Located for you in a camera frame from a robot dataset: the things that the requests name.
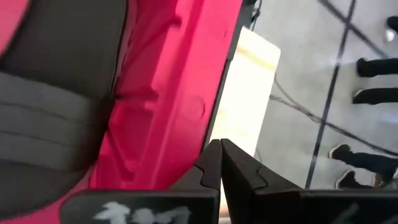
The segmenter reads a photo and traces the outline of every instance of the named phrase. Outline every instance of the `white sole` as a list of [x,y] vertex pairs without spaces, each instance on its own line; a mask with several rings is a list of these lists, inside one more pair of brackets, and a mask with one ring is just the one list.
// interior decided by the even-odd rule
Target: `white sole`
[[346,177],[347,174],[348,174],[349,172],[351,172],[351,171],[352,171],[352,170],[346,170],[346,172],[344,172],[344,174],[341,175],[341,177],[340,177],[339,179],[336,180],[336,182],[335,182],[335,189],[340,189],[340,188],[338,187],[338,184],[340,184],[340,182],[344,179],[344,177]]
[[328,152],[328,158],[329,159],[333,159],[332,157],[331,157],[331,155],[333,154],[333,152],[336,150],[336,149],[338,149],[340,146],[342,146],[343,144],[339,144],[339,145],[337,145],[336,147],[334,147],[333,149],[330,149],[330,151]]
[[395,31],[393,31],[390,28],[387,28],[386,32],[384,34],[384,41],[386,41],[386,43],[389,43],[389,42],[391,42],[391,41],[393,41],[395,39],[396,35],[397,34],[396,34]]
[[353,98],[355,98],[356,96],[358,96],[363,90],[358,90],[354,93]]

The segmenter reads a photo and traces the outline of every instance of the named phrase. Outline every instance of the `sticker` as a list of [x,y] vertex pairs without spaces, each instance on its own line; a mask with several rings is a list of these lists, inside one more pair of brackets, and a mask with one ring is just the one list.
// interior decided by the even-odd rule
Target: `sticker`
[[96,214],[94,219],[108,220],[110,224],[188,224],[192,214],[186,206],[160,213],[154,213],[150,208],[140,208],[132,212],[130,208],[117,202],[108,202],[103,207],[106,210]]

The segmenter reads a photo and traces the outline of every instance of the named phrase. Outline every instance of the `person's leg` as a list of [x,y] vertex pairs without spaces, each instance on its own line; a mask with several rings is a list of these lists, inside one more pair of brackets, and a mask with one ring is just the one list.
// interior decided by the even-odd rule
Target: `person's leg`
[[398,58],[369,61],[361,58],[356,62],[356,71],[359,76],[368,78],[398,74]]
[[355,180],[355,172],[346,171],[335,184],[336,189],[371,189],[371,186],[362,185]]
[[353,153],[346,144],[332,149],[329,156],[348,165],[380,174],[384,182],[389,182],[392,179],[398,167],[398,159],[361,152]]

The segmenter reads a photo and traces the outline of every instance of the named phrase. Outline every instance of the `black shoe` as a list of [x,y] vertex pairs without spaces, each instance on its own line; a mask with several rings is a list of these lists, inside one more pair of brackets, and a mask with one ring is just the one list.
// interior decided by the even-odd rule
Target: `black shoe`
[[391,42],[394,40],[395,36],[397,35],[397,32],[392,28],[392,26],[395,26],[394,24],[397,24],[398,17],[396,16],[391,16],[388,17],[385,23],[385,28],[386,28],[386,42]]
[[371,67],[364,58],[361,58],[358,61],[356,61],[356,73],[358,74],[359,77],[372,78],[376,76],[371,71]]
[[329,159],[337,159],[337,160],[341,160],[342,155],[350,152],[350,147],[347,144],[340,144],[336,147],[334,147],[333,149],[330,149],[329,153],[328,153],[328,157]]
[[353,95],[353,104],[377,105],[380,103],[398,103],[398,88],[358,90]]
[[353,170],[347,170],[335,183],[336,189],[355,189],[358,185]]

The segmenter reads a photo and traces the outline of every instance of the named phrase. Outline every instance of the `black pants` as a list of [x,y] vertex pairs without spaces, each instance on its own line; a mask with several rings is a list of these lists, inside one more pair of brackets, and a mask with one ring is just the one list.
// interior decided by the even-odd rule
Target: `black pants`
[[[348,165],[357,168],[367,169],[368,171],[379,174],[382,181],[385,183],[389,183],[392,180],[392,176],[394,175],[394,172],[398,167],[398,159],[362,152],[346,152],[341,155],[340,160],[347,163]],[[352,188],[371,187],[357,183],[357,185],[352,186]]]

